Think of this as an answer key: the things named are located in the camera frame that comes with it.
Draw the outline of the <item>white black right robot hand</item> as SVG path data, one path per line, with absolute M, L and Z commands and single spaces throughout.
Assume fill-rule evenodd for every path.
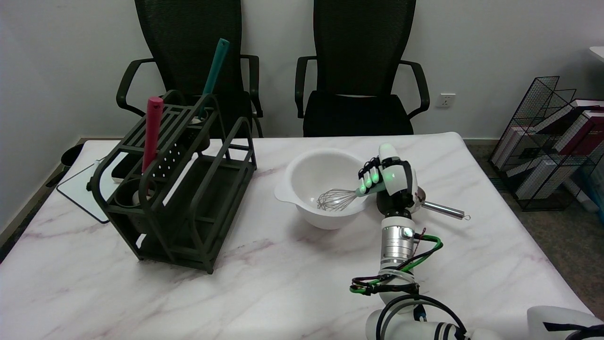
M 357 197 L 385 191 L 397 209 L 415 213 L 421 207 L 416 170 L 392 144 L 380 144 L 379 155 L 360 168 L 358 179 Z

